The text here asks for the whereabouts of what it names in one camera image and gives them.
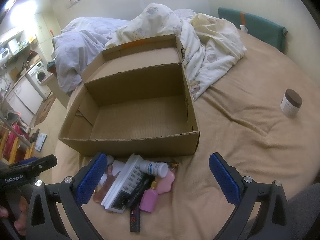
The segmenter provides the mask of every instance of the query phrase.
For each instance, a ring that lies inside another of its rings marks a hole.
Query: gold bottle cap
[[[158,182],[156,182],[155,180],[152,181],[150,188],[151,189],[156,189]]]
[[[177,163],[177,162],[170,162],[169,163],[169,168],[178,168],[178,166],[179,166],[179,163]]]

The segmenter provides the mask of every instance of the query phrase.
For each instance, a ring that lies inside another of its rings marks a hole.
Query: pink object
[[[157,184],[157,182],[153,181],[152,184],[151,184],[151,188],[147,189],[143,193],[143,196],[142,196],[142,199],[141,199],[141,203],[140,203],[140,206],[139,206],[139,208],[141,210],[146,211],[146,212],[150,212],[150,213],[155,210],[155,205],[156,205],[157,200],[158,200],[158,193],[155,190],[156,184]]]
[[[156,191],[158,194],[162,194],[165,192],[169,192],[172,187],[172,183],[174,181],[175,175],[172,171],[168,170],[167,175],[158,181]]]

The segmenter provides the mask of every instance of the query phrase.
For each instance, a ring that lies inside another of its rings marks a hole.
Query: cream jar
[[[295,117],[301,105],[302,98],[298,95],[298,93],[292,89],[287,89],[280,104],[284,114],[290,118]]]

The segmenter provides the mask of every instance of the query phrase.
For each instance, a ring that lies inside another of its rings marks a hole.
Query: pillow
[[[191,9],[176,9],[173,11],[179,18],[189,19],[196,15],[194,10]]]

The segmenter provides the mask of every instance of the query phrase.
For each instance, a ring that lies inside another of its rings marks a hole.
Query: ceiling light
[[[9,10],[9,9],[12,7],[12,5],[14,4],[14,1],[15,1],[15,0],[9,0],[9,1],[7,1],[7,3],[4,5],[4,9],[5,9],[5,10]]]
[[[34,0],[29,0],[15,6],[10,17],[12,24],[17,26],[32,18],[36,12],[36,8],[37,4]]]

